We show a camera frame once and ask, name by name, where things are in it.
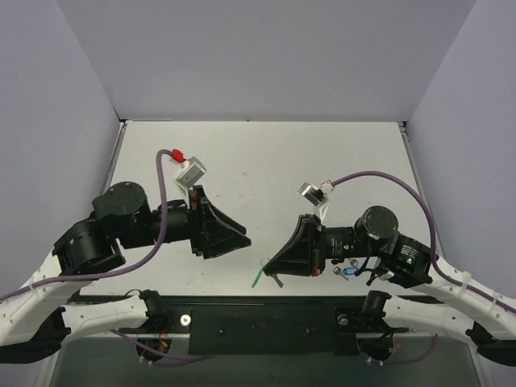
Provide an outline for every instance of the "small red object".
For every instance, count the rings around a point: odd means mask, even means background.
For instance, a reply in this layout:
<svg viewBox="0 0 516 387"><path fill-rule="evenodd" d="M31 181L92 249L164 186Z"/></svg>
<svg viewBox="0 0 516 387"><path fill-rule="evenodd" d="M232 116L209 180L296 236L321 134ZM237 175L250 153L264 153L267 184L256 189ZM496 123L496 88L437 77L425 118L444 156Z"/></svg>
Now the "small red object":
<svg viewBox="0 0 516 387"><path fill-rule="evenodd" d="M179 149L172 150L172 159L177 161L179 164L184 163L186 161L185 155Z"/></svg>

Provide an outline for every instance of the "white table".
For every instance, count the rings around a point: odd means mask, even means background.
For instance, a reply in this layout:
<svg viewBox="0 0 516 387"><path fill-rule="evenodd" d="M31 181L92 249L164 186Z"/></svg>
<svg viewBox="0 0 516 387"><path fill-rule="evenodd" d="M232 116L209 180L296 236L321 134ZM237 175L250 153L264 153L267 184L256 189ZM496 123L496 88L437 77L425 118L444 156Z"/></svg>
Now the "white table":
<svg viewBox="0 0 516 387"><path fill-rule="evenodd" d="M127 275L94 282L83 295L120 295L129 289L154 289L183 296L337 296L365 295L371 289L408 295L414 292L368 276L336 276L331 264L320 277L280 276L280 289L263 276L252 282L264 258L287 242L298 215L311 204L298 194L313 184L363 170L391 173L417 189L400 129L396 123L250 123L128 122L112 184L135 181L145 189L152 209L159 205L155 154L179 148L208 169L200 180L207 197L244 225L252 246L219 258L191 254L188 241L164 245L156 257ZM169 200L179 198L173 184L174 164L164 158ZM340 185L331 195L325 221L329 227L351 226L373 205L390 208L401 233L428 244L427 222L415 200L401 187L379 177L361 177ZM128 264L149 248L123 252Z"/></svg>

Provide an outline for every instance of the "gray wall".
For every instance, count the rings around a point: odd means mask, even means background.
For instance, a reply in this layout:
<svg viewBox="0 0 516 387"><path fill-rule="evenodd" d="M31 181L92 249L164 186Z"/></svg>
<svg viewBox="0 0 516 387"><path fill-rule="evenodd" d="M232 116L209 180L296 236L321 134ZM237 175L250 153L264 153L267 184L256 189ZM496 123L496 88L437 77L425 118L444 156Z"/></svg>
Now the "gray wall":
<svg viewBox="0 0 516 387"><path fill-rule="evenodd" d="M118 120L53 0L0 2L0 293L19 287L101 189ZM30 386L37 365L0 366Z"/></svg>
<svg viewBox="0 0 516 387"><path fill-rule="evenodd" d="M408 119L474 0L58 0L124 119Z"/></svg>
<svg viewBox="0 0 516 387"><path fill-rule="evenodd" d="M477 2L408 129L447 259L516 297L514 0Z"/></svg>

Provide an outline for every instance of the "robotic arm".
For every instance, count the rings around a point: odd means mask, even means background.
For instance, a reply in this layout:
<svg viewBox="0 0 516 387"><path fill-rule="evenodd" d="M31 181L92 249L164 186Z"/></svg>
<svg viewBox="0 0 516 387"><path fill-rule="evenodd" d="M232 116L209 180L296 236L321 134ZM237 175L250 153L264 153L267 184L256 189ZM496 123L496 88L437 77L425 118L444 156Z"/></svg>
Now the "robotic arm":
<svg viewBox="0 0 516 387"><path fill-rule="evenodd" d="M180 165L175 182L184 200L166 202L160 164L164 155ZM31 279L0 299L0 363L32 363L57 352L63 343L113 329L165 329L171 316L156 291L99 305L67 305L92 281L143 265L161 243L189 239L192 253L204 259L251 245L245 227L213 206L201 185L194 185L206 171L197 159L160 151L156 162L162 198L157 210L150 210L140 185L113 185L93 200L87 219L57 240ZM112 270L125 264L118 243L126 249L156 245L138 264L116 273Z"/></svg>
<svg viewBox="0 0 516 387"><path fill-rule="evenodd" d="M360 176L379 176L403 186L420 203L431 229L431 247L401 234L395 214L383 206L368 208L352 227L325 227L322 220L329 193L341 182ZM287 244L264 266L268 276L318 276L326 267L365 257L355 276L376 279L432 296L445 305L426 305L369 292L360 316L342 316L339 325L375 323L389 331L426 331L476 346L479 354L499 364L516 366L516 301L474 281L435 254L435 225L430 210L406 183L386 173L356 173L320 187L305 183L299 193L315 205L319 215L300 215ZM370 257L377 257L369 267Z"/></svg>

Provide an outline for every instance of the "gray floor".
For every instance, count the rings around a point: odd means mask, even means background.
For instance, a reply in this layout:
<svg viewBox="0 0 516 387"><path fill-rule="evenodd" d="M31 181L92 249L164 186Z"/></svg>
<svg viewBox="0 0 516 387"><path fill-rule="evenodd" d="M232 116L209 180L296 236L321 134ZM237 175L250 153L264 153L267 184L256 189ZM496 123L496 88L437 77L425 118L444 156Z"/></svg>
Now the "gray floor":
<svg viewBox="0 0 516 387"><path fill-rule="evenodd" d="M431 338L401 338L393 359L426 351ZM185 343L175 342L183 352ZM138 363L122 339L81 339L60 354L52 387L180 386L381 386L474 387L480 383L467 347L440 339L426 360L410 365L367 365L364 356L330 353L303 356L214 356L183 367L152 368Z"/></svg>

